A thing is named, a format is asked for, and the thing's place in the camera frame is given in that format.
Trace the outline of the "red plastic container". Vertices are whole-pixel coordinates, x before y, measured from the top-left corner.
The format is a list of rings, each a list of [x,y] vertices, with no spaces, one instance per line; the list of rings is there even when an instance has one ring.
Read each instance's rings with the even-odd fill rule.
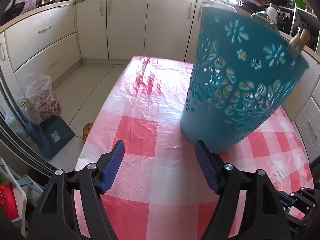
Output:
[[[10,220],[14,220],[19,217],[16,200],[13,189],[9,185],[1,183],[0,185],[0,203],[5,214]]]

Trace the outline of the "blue dustpan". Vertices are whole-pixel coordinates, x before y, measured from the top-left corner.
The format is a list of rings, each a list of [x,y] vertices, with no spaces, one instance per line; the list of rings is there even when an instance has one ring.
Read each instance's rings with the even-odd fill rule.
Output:
[[[53,159],[75,137],[75,133],[60,116],[44,120],[40,128],[43,136],[39,150],[48,159]]]

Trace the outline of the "yellow patterned slipper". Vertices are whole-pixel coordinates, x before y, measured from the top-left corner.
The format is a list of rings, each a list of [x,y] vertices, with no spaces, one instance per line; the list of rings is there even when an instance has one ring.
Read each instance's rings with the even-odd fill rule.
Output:
[[[89,135],[92,127],[93,127],[93,123],[88,123],[88,124],[86,124],[86,125],[83,127],[82,135],[83,135],[83,140],[84,140],[84,141],[87,140],[88,135]]]

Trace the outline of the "pink checkered tablecloth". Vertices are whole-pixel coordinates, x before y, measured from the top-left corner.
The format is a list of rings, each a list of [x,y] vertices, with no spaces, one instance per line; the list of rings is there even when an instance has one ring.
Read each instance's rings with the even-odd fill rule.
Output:
[[[191,69],[187,63],[134,57],[82,149],[77,170],[124,142],[117,176],[101,198],[119,239],[200,239],[217,205],[181,130]],[[313,187],[303,146],[282,108],[221,158],[242,171],[265,170],[279,191]]]

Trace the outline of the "clear floral waste bin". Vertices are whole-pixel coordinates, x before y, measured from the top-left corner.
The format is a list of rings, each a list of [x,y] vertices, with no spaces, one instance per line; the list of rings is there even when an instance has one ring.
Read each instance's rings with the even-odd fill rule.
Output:
[[[52,78],[39,75],[26,86],[25,97],[43,120],[60,116],[61,106],[53,90]]]

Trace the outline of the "teal perforated plastic basket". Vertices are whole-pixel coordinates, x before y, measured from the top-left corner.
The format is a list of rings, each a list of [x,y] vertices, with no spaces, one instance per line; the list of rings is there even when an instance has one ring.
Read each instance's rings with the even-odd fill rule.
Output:
[[[199,38],[181,129],[223,153],[266,121],[308,63],[278,33],[236,11],[202,6]]]

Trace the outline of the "green plastic bag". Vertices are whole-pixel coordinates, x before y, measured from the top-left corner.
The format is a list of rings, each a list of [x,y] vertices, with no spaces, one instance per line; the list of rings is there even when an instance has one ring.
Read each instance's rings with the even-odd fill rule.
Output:
[[[260,12],[255,12],[251,15],[251,19],[261,23],[265,27],[268,27],[269,29],[272,29],[274,32],[279,34],[279,29],[275,22],[268,16],[266,11],[260,11]]]

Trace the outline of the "white thermos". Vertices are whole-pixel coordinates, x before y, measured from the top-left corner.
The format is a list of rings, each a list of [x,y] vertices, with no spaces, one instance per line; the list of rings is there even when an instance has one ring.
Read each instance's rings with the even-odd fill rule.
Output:
[[[269,16],[269,18],[274,22],[274,24],[277,24],[278,18],[281,15],[280,9],[277,8],[274,4],[270,3],[268,8],[266,9],[266,13]]]

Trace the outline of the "stacked bowls and pots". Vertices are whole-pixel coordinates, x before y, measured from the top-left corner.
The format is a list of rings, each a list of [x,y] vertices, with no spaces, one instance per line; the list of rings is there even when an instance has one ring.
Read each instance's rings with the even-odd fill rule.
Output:
[[[262,0],[238,0],[238,5],[241,9],[253,14],[264,10]]]

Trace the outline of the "black wok on stove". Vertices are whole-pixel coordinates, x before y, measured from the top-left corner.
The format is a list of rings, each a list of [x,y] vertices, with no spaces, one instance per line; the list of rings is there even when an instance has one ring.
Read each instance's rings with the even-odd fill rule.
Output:
[[[12,0],[12,4],[8,10],[6,10],[1,16],[1,25],[6,24],[10,20],[13,20],[21,14],[24,9],[25,2],[16,3],[16,0]]]

